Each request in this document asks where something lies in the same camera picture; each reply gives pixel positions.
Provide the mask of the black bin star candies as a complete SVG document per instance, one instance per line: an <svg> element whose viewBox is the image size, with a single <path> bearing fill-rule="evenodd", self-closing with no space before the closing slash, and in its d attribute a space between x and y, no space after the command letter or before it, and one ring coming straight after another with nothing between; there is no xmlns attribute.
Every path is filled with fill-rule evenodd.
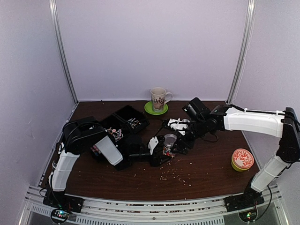
<svg viewBox="0 0 300 225"><path fill-rule="evenodd" d="M101 153L101 151L97 148L96 145L93 145L91 148L91 155L92 157L97 161L97 162L101 162L103 160L103 155Z"/></svg>

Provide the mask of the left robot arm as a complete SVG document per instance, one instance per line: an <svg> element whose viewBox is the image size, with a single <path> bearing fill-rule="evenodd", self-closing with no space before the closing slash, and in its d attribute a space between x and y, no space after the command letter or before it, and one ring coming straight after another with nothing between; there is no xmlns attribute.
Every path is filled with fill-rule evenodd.
<svg viewBox="0 0 300 225"><path fill-rule="evenodd" d="M46 197L57 208L67 204L65 189L77 159L90 150L96 159L105 159L116 170L124 170L135 161L161 166L172 157L165 154L165 137L156 135L144 145L138 132L149 125L144 117L128 120L110 116L102 121L87 117L66 123L58 144L59 157L52 164L46 185Z"/></svg>

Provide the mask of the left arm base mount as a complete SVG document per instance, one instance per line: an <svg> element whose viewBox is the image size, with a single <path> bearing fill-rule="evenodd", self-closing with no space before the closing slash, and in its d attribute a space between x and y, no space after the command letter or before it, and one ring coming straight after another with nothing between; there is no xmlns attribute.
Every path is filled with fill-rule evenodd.
<svg viewBox="0 0 300 225"><path fill-rule="evenodd" d="M46 192L43 204L68 212L80 213L84 200L80 197L66 195L64 192Z"/></svg>

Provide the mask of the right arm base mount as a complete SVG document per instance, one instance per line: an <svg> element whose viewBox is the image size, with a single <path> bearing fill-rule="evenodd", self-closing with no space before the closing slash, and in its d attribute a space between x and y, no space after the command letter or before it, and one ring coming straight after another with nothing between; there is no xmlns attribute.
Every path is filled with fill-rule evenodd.
<svg viewBox="0 0 300 225"><path fill-rule="evenodd" d="M232 195L224 199L227 212L243 210L251 207L255 207L258 204L265 202L261 194L247 194Z"/></svg>

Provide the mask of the clear jar lid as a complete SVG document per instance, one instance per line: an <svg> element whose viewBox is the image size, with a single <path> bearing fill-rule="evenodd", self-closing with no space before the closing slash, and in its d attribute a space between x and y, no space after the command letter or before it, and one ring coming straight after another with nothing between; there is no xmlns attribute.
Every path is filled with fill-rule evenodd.
<svg viewBox="0 0 300 225"><path fill-rule="evenodd" d="M174 134L166 134L166 135L164 136L164 138L165 138L164 143L165 143L166 145L172 145L172 144L174 144L174 143L176 142L176 140L177 140L177 136L174 135Z"/></svg>

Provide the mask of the black bin small lollipops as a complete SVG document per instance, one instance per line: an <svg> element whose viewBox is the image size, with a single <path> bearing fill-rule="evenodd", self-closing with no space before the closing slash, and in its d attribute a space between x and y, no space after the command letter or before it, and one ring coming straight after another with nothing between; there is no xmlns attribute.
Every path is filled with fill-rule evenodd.
<svg viewBox="0 0 300 225"><path fill-rule="evenodd" d="M126 105L123 108L115 111L113 115L131 134L138 134L150 124L149 120L142 112L130 105Z"/></svg>

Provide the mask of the clear plastic jar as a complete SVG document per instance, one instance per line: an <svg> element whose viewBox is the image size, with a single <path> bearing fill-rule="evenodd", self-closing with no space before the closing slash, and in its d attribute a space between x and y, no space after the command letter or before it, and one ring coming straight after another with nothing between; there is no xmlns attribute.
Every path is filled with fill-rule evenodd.
<svg viewBox="0 0 300 225"><path fill-rule="evenodd" d="M171 152L171 149L172 149L173 145L174 145L174 144L172 144L172 145L166 145L166 144L164 143L163 155L169 156L169 157L171 157L171 158L174 158L176 154Z"/></svg>

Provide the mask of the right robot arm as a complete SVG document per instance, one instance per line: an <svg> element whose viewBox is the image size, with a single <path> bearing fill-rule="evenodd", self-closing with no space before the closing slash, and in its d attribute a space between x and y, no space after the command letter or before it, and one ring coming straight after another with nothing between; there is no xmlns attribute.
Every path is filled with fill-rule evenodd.
<svg viewBox="0 0 300 225"><path fill-rule="evenodd" d="M190 122L169 120L168 127L181 135L181 140L193 142L207 133L217 131L247 131L271 135L280 139L279 148L249 182L240 203L250 207L261 192L286 168L300 160L300 123L295 111L260 111L235 105L218 105L210 110L197 97L183 108Z"/></svg>

